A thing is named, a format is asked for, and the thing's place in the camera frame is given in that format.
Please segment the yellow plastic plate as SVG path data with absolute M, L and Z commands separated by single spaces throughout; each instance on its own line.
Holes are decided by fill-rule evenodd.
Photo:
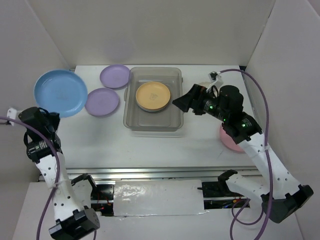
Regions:
M 135 93 L 135 100 L 138 106 L 149 109 L 166 107 L 171 99 L 169 88 L 163 83 L 149 81 L 142 84 Z

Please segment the blue plastic plate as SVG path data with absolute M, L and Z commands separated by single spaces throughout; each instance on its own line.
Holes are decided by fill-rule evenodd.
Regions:
M 61 118 L 68 118 L 84 108 L 88 99 L 88 89 L 74 72 L 54 69 L 38 78 L 33 95 L 40 108 L 58 113 Z

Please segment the white watermelon pattern plate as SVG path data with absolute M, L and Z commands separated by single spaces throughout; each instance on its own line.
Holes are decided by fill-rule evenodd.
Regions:
M 160 107 L 160 108 L 153 109 L 153 108 L 147 108 L 147 107 L 144 107 L 142 105 L 139 105 L 139 108 L 142 109 L 145 112 L 148 112 L 148 113 L 156 113 L 156 112 L 160 112 L 160 111 L 164 110 L 166 107 L 163 106 L 163 107 Z

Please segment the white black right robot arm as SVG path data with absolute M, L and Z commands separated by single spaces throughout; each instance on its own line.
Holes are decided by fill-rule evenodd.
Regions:
M 265 144 L 265 134 L 256 120 L 243 111 L 243 101 L 235 86 L 222 86 L 215 95 L 194 84 L 172 103 L 184 113 L 192 110 L 195 115 L 209 114 L 222 122 L 223 130 L 251 158 L 269 185 L 259 185 L 235 170 L 228 170 L 218 177 L 219 193 L 223 196 L 237 193 L 260 203 L 268 218 L 279 224 L 300 209 L 314 192 L 295 179 Z

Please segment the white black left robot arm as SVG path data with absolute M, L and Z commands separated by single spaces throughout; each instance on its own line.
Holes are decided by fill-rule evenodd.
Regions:
M 42 174 L 50 189 L 45 204 L 53 205 L 55 225 L 48 231 L 54 240 L 80 240 L 89 234 L 96 234 L 100 221 L 91 207 L 91 200 L 97 197 L 99 187 L 93 178 L 81 174 L 69 179 L 61 140 L 57 135 L 60 115 L 40 107 L 30 107 L 18 115 L 26 127 L 23 142 L 26 154 Z

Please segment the clear plastic bin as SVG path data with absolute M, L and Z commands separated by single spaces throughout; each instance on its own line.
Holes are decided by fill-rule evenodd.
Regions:
M 149 82 L 164 84 L 170 91 L 168 104 L 157 111 L 147 111 L 139 106 L 136 93 Z M 134 67 L 129 73 L 125 90 L 123 124 L 133 131 L 175 132 L 184 124 L 183 112 L 172 101 L 183 93 L 182 72 L 176 67 Z

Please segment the cream plastic plate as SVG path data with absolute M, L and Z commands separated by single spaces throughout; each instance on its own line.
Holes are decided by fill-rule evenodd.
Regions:
M 201 82 L 199 83 L 200 86 L 203 86 L 205 88 L 211 88 L 215 83 L 214 82 Z

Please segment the pink plastic plate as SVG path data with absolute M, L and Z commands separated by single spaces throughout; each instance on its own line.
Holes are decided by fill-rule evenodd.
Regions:
M 227 135 L 227 133 L 225 132 L 222 126 L 220 126 L 219 128 L 219 138 L 220 138 L 220 141 L 223 143 L 223 145 L 228 149 L 234 152 L 244 153 L 244 150 L 240 146 L 235 144 L 233 139 L 229 135 Z

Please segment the purple plate near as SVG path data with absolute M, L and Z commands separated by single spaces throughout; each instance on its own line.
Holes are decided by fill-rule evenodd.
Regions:
M 95 117 L 104 117 L 112 114 L 120 102 L 119 95 L 110 88 L 97 88 L 87 96 L 86 111 Z

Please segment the purple plate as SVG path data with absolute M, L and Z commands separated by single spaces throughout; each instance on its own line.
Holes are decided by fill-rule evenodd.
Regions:
M 105 67 L 100 75 L 99 79 L 102 85 L 110 89 L 121 89 L 125 87 L 129 82 L 130 69 L 121 64 L 114 64 Z
M 95 117 L 104 117 L 112 114 L 120 102 L 119 95 L 110 88 L 97 88 L 87 96 L 86 111 Z

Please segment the purple plate far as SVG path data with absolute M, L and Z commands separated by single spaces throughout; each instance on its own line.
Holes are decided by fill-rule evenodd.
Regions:
M 125 87 L 129 82 L 130 69 L 121 64 L 114 64 L 105 67 L 100 75 L 99 79 L 102 85 L 110 89 L 121 89 Z

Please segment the white glossy cover panel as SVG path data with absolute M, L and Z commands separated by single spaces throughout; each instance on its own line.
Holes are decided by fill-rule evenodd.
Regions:
M 113 213 L 117 217 L 204 214 L 201 186 L 200 180 L 117 181 Z

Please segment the aluminium rail frame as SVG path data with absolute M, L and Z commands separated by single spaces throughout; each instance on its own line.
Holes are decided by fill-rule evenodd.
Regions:
M 78 65 L 75 73 L 92 92 L 103 86 L 103 65 Z M 245 153 L 230 150 L 220 140 L 220 121 L 209 115 L 183 115 L 176 131 L 133 131 L 124 126 L 125 88 L 116 110 L 106 116 L 85 109 L 61 119 L 57 134 L 71 177 L 89 173 L 96 181 L 215 177 L 233 169 L 256 175 Z

